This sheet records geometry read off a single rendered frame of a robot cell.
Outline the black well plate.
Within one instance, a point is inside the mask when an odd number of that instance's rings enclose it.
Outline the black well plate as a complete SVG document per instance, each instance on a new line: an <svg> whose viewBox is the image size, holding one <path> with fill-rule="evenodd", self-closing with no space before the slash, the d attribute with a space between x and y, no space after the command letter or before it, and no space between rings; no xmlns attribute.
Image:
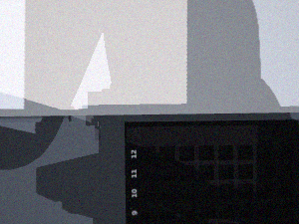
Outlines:
<svg viewBox="0 0 299 224"><path fill-rule="evenodd" d="M299 224L298 119L125 122L125 165L126 224Z"/></svg>

